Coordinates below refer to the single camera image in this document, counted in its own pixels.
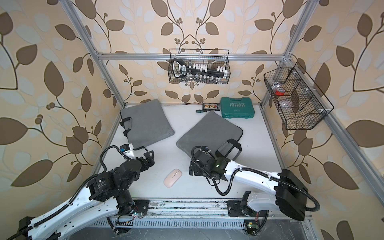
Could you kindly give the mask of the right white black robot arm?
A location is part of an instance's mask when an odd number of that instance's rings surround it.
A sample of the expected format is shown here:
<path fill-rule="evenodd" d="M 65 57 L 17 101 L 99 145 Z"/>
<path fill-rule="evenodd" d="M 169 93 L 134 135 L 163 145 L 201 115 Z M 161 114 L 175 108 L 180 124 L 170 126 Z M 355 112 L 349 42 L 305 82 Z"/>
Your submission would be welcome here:
<path fill-rule="evenodd" d="M 246 191 L 241 200 L 242 213 L 265 212 L 279 209 L 285 216 L 303 221 L 306 212 L 321 209 L 319 201 L 309 194 L 308 188 L 288 169 L 268 172 L 243 166 L 222 154 L 213 155 L 206 146 L 195 146 L 191 150 L 191 161 L 216 192 L 227 196 L 234 182 L 258 189 L 263 195 Z"/>

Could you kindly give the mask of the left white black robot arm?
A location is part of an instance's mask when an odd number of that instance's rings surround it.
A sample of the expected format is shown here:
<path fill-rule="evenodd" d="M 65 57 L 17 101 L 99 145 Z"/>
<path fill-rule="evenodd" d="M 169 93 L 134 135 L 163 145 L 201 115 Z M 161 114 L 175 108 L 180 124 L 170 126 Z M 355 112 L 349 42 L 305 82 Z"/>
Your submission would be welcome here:
<path fill-rule="evenodd" d="M 123 163 L 107 171 L 100 156 L 103 171 L 88 177 L 67 201 L 39 217 L 25 217 L 11 240 L 65 240 L 74 233 L 106 220 L 115 234 L 125 233 L 112 221 L 113 217 L 127 216 L 132 222 L 147 212 L 147 200 L 135 203 L 130 186 L 140 174 L 155 164 L 154 152 L 135 157 L 130 145 L 113 146 L 124 158 Z"/>

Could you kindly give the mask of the pink computer mouse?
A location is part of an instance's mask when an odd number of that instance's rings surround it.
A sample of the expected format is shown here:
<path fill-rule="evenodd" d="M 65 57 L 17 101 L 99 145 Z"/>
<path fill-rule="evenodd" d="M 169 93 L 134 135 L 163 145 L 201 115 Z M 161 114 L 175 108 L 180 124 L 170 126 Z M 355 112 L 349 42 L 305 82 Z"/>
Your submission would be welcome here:
<path fill-rule="evenodd" d="M 182 176 L 182 172 L 179 169 L 171 171 L 164 179 L 164 185 L 167 188 L 171 188 Z"/>

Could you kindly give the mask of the grey laptop bag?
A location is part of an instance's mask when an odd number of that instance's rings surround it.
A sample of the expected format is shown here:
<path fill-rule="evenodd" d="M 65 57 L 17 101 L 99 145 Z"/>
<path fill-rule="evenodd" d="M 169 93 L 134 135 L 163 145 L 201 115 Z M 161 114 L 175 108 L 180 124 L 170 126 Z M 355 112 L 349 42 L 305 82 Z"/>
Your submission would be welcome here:
<path fill-rule="evenodd" d="M 177 147 L 191 156 L 195 146 L 207 146 L 213 154 L 220 153 L 228 156 L 234 146 L 228 142 L 233 139 L 239 142 L 243 130 L 222 118 L 216 113 L 209 112 L 195 126 L 188 130 L 177 142 Z"/>
<path fill-rule="evenodd" d="M 144 149 L 175 134 L 159 100 L 124 108 L 120 125 L 134 150 Z"/>

